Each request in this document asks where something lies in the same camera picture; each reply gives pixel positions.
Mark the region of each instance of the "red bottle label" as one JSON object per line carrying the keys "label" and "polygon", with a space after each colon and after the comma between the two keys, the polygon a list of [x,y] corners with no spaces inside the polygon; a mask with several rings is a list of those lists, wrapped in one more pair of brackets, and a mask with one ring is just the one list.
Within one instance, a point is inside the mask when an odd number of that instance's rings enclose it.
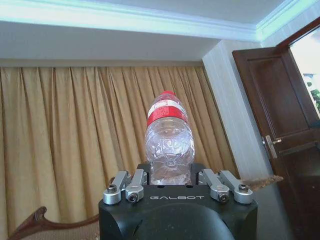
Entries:
{"label": "red bottle label", "polygon": [[183,121],[188,123],[187,116],[184,112],[182,112],[179,108],[175,106],[166,105],[154,109],[149,115],[146,125],[149,126],[155,120],[165,117],[175,117],[178,119],[182,119]]}

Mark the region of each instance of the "clear bottle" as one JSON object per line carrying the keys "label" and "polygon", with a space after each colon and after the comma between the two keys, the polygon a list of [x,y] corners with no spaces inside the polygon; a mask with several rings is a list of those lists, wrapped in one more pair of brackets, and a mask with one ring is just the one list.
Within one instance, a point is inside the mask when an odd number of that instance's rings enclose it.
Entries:
{"label": "clear bottle", "polygon": [[195,147],[186,110],[171,91],[158,96],[148,112],[145,133],[151,184],[184,185],[190,182]]}

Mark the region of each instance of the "screw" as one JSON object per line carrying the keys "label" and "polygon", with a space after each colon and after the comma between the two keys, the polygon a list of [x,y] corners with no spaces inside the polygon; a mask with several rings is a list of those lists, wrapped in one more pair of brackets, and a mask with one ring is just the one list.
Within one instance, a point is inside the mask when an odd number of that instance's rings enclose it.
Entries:
{"label": "screw", "polygon": [[114,184],[110,184],[106,191],[108,192],[108,194],[115,193],[117,191],[117,186]]}
{"label": "screw", "polygon": [[249,186],[246,184],[239,184],[239,191],[243,193],[247,193],[249,191]]}
{"label": "screw", "polygon": [[129,196],[128,196],[128,201],[132,204],[134,204],[135,202],[138,201],[138,194],[136,194],[135,192],[134,193],[131,193]]}
{"label": "screw", "polygon": [[229,196],[227,194],[221,193],[218,195],[218,200],[220,203],[225,204],[229,200]]}

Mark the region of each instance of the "brown door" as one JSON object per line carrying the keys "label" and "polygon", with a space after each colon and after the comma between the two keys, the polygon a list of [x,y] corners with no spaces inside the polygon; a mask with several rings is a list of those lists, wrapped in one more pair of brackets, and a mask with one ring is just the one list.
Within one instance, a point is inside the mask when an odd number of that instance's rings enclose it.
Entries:
{"label": "brown door", "polygon": [[319,121],[289,48],[233,52],[298,239],[320,239]]}

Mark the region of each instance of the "white stripe on label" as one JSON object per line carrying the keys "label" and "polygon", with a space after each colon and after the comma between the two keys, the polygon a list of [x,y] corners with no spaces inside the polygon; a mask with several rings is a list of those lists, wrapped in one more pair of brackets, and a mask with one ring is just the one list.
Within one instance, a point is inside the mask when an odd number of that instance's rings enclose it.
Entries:
{"label": "white stripe on label", "polygon": [[175,107],[177,109],[179,109],[181,112],[184,113],[185,116],[187,116],[187,113],[185,111],[185,109],[179,105],[179,103],[177,103],[176,101],[173,101],[173,100],[170,100],[170,99],[164,99],[164,100],[161,100],[161,101],[158,101],[156,102],[155,104],[153,104],[151,107],[150,107],[150,110],[148,112],[148,118],[150,117],[150,115],[158,108],[160,107],[166,107],[166,106],[172,106],[172,107]]}

